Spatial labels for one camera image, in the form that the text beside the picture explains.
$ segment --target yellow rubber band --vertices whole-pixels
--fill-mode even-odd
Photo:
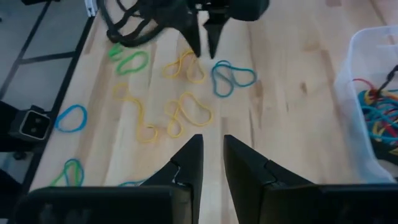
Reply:
[[[187,112],[184,110],[184,107],[183,107],[183,99],[185,97],[192,98],[197,105],[199,105],[203,109],[209,111],[209,115],[210,115],[209,120],[204,122],[204,123],[198,123],[198,122],[194,121],[191,117],[189,117],[189,115],[187,114]],[[176,107],[174,113],[169,113],[168,108],[169,108],[169,106],[172,103],[177,104],[177,107]],[[165,105],[164,110],[165,110],[165,114],[167,114],[167,115],[169,115],[171,117],[169,125],[167,126],[167,134],[169,134],[169,136],[172,137],[172,138],[180,137],[182,135],[182,133],[183,133],[183,130],[184,130],[183,125],[182,125],[181,121],[178,119],[178,116],[177,116],[178,112],[180,112],[180,111],[182,112],[182,114],[184,115],[184,117],[187,119],[187,121],[189,123],[191,123],[191,124],[193,124],[195,126],[198,126],[198,127],[205,126],[207,124],[210,124],[213,121],[213,112],[211,111],[211,109],[209,109],[209,107],[205,106],[204,104],[200,103],[198,101],[198,99],[193,95],[193,93],[188,92],[188,91],[186,91],[185,93],[181,94],[180,99],[178,101],[177,100],[168,101],[166,103],[166,105]],[[180,128],[180,131],[177,134],[173,134],[172,133],[172,127],[173,127],[174,123],[177,123],[177,125]]]
[[[365,91],[365,94],[364,94],[365,103],[367,105],[371,105],[373,103],[373,101],[374,101],[369,96],[370,92],[371,92],[370,90],[367,90],[367,91]],[[383,90],[383,91],[381,91],[381,93],[385,94],[386,96],[390,96],[390,97],[393,97],[393,98],[398,100],[398,95],[393,94],[393,93],[391,93],[389,91]]]
[[[381,128],[380,130],[377,130],[377,128],[379,127],[379,123],[380,123],[380,121],[376,121],[376,122],[374,123],[373,128],[372,128],[372,132],[373,132],[373,134],[377,134],[377,135],[380,135],[380,136],[381,136],[381,135],[384,133],[384,131],[386,130],[386,128],[383,127],[383,128]]]
[[[125,92],[125,93],[124,93],[124,96],[123,96],[123,97],[119,97],[119,96],[118,96],[118,92],[119,92],[120,89],[124,89],[124,92]],[[142,105],[141,101],[140,101],[138,98],[135,98],[135,97],[133,97],[133,96],[130,94],[128,83],[119,83],[119,84],[115,85],[115,86],[113,87],[113,98],[114,98],[115,100],[129,101],[129,102],[135,103],[135,104],[138,106],[139,115],[138,115],[138,125],[137,125],[137,128],[136,128],[136,138],[137,138],[137,141],[139,141],[139,142],[141,142],[141,143],[148,143],[148,142],[153,142],[153,141],[155,141],[156,138],[157,138],[157,134],[158,134],[158,133],[157,133],[157,129],[156,129],[155,126],[153,126],[153,125],[151,125],[151,124],[148,124],[148,125],[145,125],[145,124],[144,124],[144,115],[145,115],[144,106]],[[144,139],[144,138],[141,136],[141,127],[143,127],[143,126],[144,126],[145,128],[151,128],[151,129],[154,130],[154,136],[153,136],[152,138],[150,138],[150,139]]]
[[[187,79],[188,81],[195,83],[195,84],[201,84],[205,81],[206,79],[206,73],[205,70],[203,69],[202,65],[200,64],[199,60],[195,57],[195,54],[193,53],[192,50],[188,50],[187,52],[185,52],[184,54],[182,54],[181,57],[179,57],[175,62],[169,63],[167,64],[164,68],[163,68],[163,77],[165,78],[177,78],[178,75],[181,73],[181,67],[182,67],[182,62],[184,60],[184,58],[188,55],[193,55],[193,58],[191,60],[191,62],[189,63],[188,69],[187,69]],[[193,65],[195,64],[195,62],[197,62],[198,67],[199,67],[199,71],[202,74],[201,79],[200,80],[194,80],[192,75],[193,75]],[[178,69],[174,74],[168,75],[167,74],[167,70],[169,67],[172,67],[174,65],[178,65]]]

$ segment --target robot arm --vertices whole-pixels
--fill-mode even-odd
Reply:
[[[240,224],[396,223],[398,186],[317,185],[224,137],[224,166]],[[23,198],[17,224],[198,224],[203,138],[195,135],[139,187],[47,187]]]
[[[209,19],[204,27],[208,33],[210,56],[214,58],[221,31],[228,19],[258,20],[268,8],[269,0],[138,0],[129,9],[126,9],[120,0],[117,0],[117,3],[124,15],[120,21],[114,23],[104,0],[97,2],[108,26],[106,34],[111,42],[119,42],[125,47],[137,47],[157,37],[162,30],[169,27],[181,32],[197,57],[201,54],[197,15],[199,11],[208,11]],[[122,35],[119,30],[127,24],[130,17],[139,17],[143,21],[133,32]],[[151,20],[157,23],[157,27],[141,34]]]

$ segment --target black cable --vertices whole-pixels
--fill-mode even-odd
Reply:
[[[122,9],[123,12],[127,11],[127,9],[123,6],[123,4],[120,0],[116,0],[116,3],[119,5],[119,7]]]
[[[148,41],[152,40],[156,36],[158,36],[162,30],[165,29],[163,25],[158,25],[155,27],[153,30],[150,32],[138,36],[139,33],[142,31],[142,29],[150,22],[150,19],[145,18],[137,27],[137,29],[133,32],[131,32],[128,35],[121,35],[119,32],[119,29],[122,28],[126,23],[128,22],[128,19],[130,16],[132,17],[139,17],[135,12],[139,10],[140,6],[140,1],[136,2],[135,5],[133,5],[131,8],[127,9],[125,14],[123,15],[123,18],[117,22],[116,24],[113,23],[112,19],[110,18],[108,11],[106,10],[105,2],[104,0],[97,0],[97,5],[98,8],[101,10],[101,15],[103,16],[103,19],[108,26],[108,31],[107,31],[107,36],[110,39],[111,42],[113,43],[120,43],[121,45],[125,47],[137,47],[139,45],[145,44]]]
[[[386,86],[392,81],[392,79],[395,77],[396,73],[398,72],[398,65],[396,65],[390,73],[388,73],[386,81],[380,86],[380,88],[376,92],[376,99],[380,96],[381,91],[385,89]]]

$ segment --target wood grain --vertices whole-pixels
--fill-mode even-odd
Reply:
[[[108,4],[112,16],[121,17],[114,1]],[[205,170],[200,223],[237,223],[221,153],[224,134],[233,134],[285,168],[315,183],[356,183],[356,171],[336,115],[333,80],[346,57],[351,36],[360,29],[398,22],[398,3],[394,0],[278,0],[256,22],[231,19],[221,35],[215,59],[210,59],[206,32],[200,27],[203,55],[200,62],[210,71],[218,60],[253,68],[259,80],[250,88],[237,88],[226,99],[213,94],[208,76],[201,84],[181,77],[169,80],[163,67],[176,60],[187,43],[176,30],[167,29],[159,38],[137,50],[150,54],[142,71],[120,77],[116,63],[108,59],[111,44],[100,16],[95,19],[84,53],[81,55],[61,111],[73,104],[85,105],[88,123],[79,133],[52,131],[31,189],[47,186],[71,157],[79,158],[86,172],[84,185],[118,185],[145,179],[160,169],[196,133],[205,141]],[[199,20],[204,23],[205,13]],[[130,21],[126,30],[137,26]],[[135,67],[139,62],[126,65]],[[239,81],[250,77],[237,73]],[[117,83],[128,82],[131,95],[146,109],[145,123],[157,126],[156,142],[137,142],[137,106],[113,99]],[[228,91],[219,83],[220,91]],[[166,129],[170,118],[164,105],[191,91],[208,105],[214,120],[198,128],[183,120],[185,132],[172,139]],[[190,100],[187,112],[198,121],[206,114]],[[72,128],[81,120],[79,113],[65,118]],[[142,130],[150,138],[151,130]]]

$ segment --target tangled rubber bands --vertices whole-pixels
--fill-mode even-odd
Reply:
[[[120,90],[124,91],[123,97],[118,97]],[[131,103],[135,103],[138,106],[139,115],[138,115],[138,124],[137,124],[137,128],[136,128],[136,138],[141,143],[155,141],[156,137],[157,137],[157,129],[155,126],[153,126],[151,124],[148,124],[148,125],[144,124],[144,115],[145,115],[144,105],[141,103],[141,101],[138,98],[135,98],[130,94],[128,83],[119,83],[116,86],[114,86],[113,87],[113,98],[116,100],[128,101]],[[142,127],[153,129],[154,130],[153,137],[150,139],[144,139],[141,134]]]
[[[363,79],[354,79],[366,83],[370,90],[358,94],[369,136],[379,142],[397,144],[398,142],[398,90],[377,90],[374,85]]]
[[[223,75],[218,68],[224,67],[229,69],[229,76],[230,78],[226,77]],[[252,80],[248,83],[240,83],[236,80],[235,74],[233,71],[239,71],[239,72],[247,72],[252,75]],[[229,91],[226,94],[222,94],[218,91],[217,87],[217,78],[222,79],[224,82],[226,82],[229,85]],[[248,87],[257,81],[257,73],[250,68],[238,68],[234,67],[231,65],[231,63],[227,60],[220,60],[219,62],[216,63],[216,65],[211,69],[211,81],[213,82],[213,92],[216,96],[220,98],[226,98],[232,95],[235,86],[237,87]]]
[[[182,63],[183,63],[184,59],[185,59],[186,57],[188,57],[189,55],[192,56],[192,59],[191,59],[191,62],[189,63],[188,69],[187,69],[187,79],[188,79],[188,81],[190,81],[190,82],[192,82],[192,83],[195,83],[195,84],[201,84],[201,83],[203,83],[203,82],[205,81],[205,79],[206,79],[206,73],[205,73],[203,67],[202,67],[201,64],[200,64],[199,59],[196,58],[196,56],[195,56],[195,54],[193,53],[192,50],[186,51],[186,52],[185,52],[184,54],[182,54],[181,57],[179,57],[175,62],[172,62],[172,63],[170,63],[170,64],[167,64],[167,65],[163,68],[163,71],[162,71],[163,77],[165,77],[165,78],[177,78],[178,75],[181,73]],[[198,65],[198,67],[199,67],[199,71],[200,71],[200,73],[201,73],[201,79],[199,79],[199,80],[195,80],[195,79],[193,78],[193,65],[195,64],[195,62],[197,62],[197,65]],[[168,74],[167,74],[167,70],[168,70],[170,67],[173,67],[174,65],[177,65],[177,66],[178,66],[177,71],[176,71],[174,74],[168,75]]]
[[[192,98],[195,103],[197,105],[199,105],[200,107],[202,107],[203,109],[207,110],[209,112],[209,119],[208,121],[204,122],[204,123],[198,123],[196,121],[194,121],[191,117],[189,117],[189,115],[187,114],[187,112],[185,111],[184,107],[183,107],[183,100],[185,97],[190,97]],[[169,107],[171,104],[176,104],[177,107],[174,111],[174,113],[170,113],[169,112]],[[167,126],[167,133],[169,134],[170,137],[172,138],[178,138],[182,135],[183,131],[184,131],[184,127],[181,123],[181,121],[178,118],[178,114],[181,111],[181,113],[184,115],[184,117],[187,119],[187,121],[195,126],[198,127],[202,127],[205,126],[207,124],[210,124],[213,121],[213,112],[209,109],[209,107],[205,106],[204,104],[200,103],[198,101],[198,99],[193,95],[193,93],[191,92],[185,92],[180,96],[179,100],[170,100],[166,103],[165,108],[164,108],[165,114],[169,115],[171,117],[171,120],[169,122],[169,125]],[[179,132],[177,134],[173,134],[172,132],[172,128],[173,125],[177,123],[177,125],[179,126]]]

